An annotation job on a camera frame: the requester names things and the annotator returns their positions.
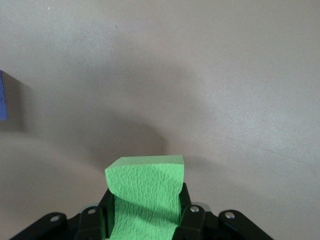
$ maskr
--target metal bolt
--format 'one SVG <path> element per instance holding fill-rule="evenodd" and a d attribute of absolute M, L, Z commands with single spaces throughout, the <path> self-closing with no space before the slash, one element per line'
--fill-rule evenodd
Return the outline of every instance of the metal bolt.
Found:
<path fill-rule="evenodd" d="M 234 219 L 236 216 L 232 213 L 232 212 L 230 212 L 230 211 L 227 211 L 225 214 L 225 217 L 227 218 L 227 219 Z"/>
<path fill-rule="evenodd" d="M 197 206 L 192 206 L 192 207 L 190 207 L 190 210 L 191 210 L 191 212 L 193 212 L 193 213 L 197 213 L 197 212 L 200 211 L 200 209 L 199 209 Z"/>
<path fill-rule="evenodd" d="M 56 216 L 53 216 L 51 219 L 50 219 L 50 222 L 55 222 L 55 221 L 58 221 L 59 220 L 59 216 L 56 215 Z"/>
<path fill-rule="evenodd" d="M 96 212 L 96 210 L 94 209 L 94 208 L 92 208 L 92 209 L 90 209 L 89 211 L 88 211 L 88 214 L 94 214 Z"/>

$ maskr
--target green block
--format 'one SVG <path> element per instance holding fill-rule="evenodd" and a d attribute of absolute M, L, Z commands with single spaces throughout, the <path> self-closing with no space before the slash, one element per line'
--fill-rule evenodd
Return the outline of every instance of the green block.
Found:
<path fill-rule="evenodd" d="M 111 240 L 171 240 L 184 182 L 180 155 L 122 157 L 105 170 L 115 195 Z"/>

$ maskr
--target blue object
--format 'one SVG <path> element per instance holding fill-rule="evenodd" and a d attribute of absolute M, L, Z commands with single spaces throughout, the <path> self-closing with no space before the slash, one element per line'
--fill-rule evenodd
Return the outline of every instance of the blue object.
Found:
<path fill-rule="evenodd" d="M 6 120 L 7 118 L 8 114 L 5 101 L 5 88 L 2 81 L 2 71 L 0 70 L 0 120 Z"/>

